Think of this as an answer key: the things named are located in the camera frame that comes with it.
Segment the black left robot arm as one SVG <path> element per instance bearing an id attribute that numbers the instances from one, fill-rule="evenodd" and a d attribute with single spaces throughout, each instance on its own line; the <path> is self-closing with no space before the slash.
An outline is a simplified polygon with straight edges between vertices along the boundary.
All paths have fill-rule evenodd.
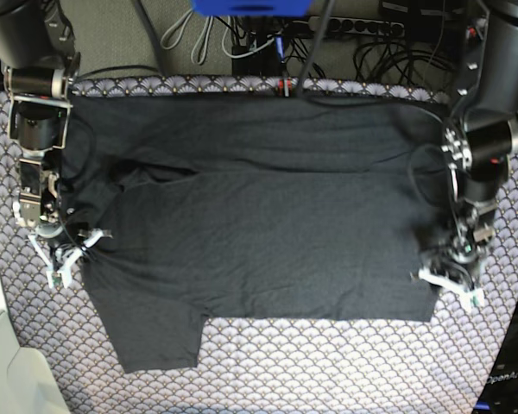
<path id="1" fill-rule="evenodd" d="M 463 55 L 438 150 L 451 218 L 414 275 L 454 293 L 466 312 L 485 305 L 480 276 L 495 238 L 496 196 L 518 153 L 518 1 L 471 1 Z"/>

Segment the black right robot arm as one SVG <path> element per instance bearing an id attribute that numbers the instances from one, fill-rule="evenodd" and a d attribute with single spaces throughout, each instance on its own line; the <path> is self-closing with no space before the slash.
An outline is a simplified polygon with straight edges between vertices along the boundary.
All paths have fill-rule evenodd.
<path id="1" fill-rule="evenodd" d="M 58 1 L 0 1 L 0 60 L 10 105 L 7 135 L 22 151 L 16 223 L 45 264 L 50 288 L 69 287 L 73 266 L 103 229 L 69 229 L 62 200 L 62 152 L 79 74 L 73 25 Z"/>

